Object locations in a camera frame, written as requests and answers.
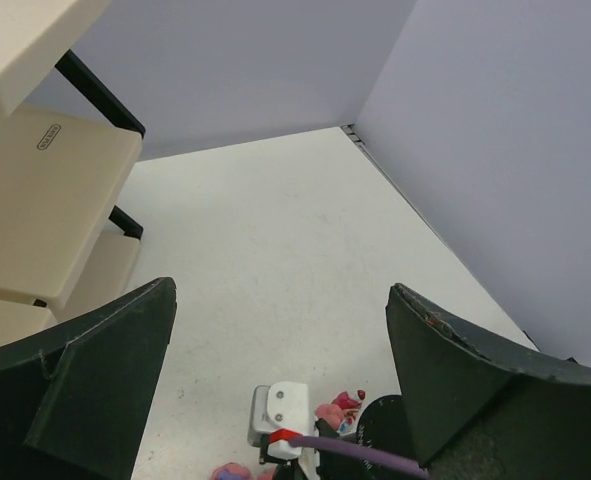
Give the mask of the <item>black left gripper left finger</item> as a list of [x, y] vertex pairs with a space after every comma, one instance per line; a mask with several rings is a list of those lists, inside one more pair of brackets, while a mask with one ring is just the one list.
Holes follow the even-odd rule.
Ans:
[[160, 277], [0, 347], [0, 479], [128, 479], [177, 311]]

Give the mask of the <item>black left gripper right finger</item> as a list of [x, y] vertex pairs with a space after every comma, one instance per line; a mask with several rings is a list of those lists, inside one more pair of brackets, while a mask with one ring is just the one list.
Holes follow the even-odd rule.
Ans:
[[386, 306], [414, 451], [433, 479], [591, 479], [591, 367], [398, 283]]

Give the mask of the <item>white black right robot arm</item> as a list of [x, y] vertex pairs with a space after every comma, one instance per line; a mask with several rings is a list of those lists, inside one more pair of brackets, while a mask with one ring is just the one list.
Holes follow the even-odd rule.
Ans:
[[[357, 426], [346, 442], [416, 459], [404, 400], [386, 395], [373, 400], [361, 413]], [[330, 452], [320, 451], [318, 475], [321, 479], [402, 480], [414, 476], [387, 467]]]

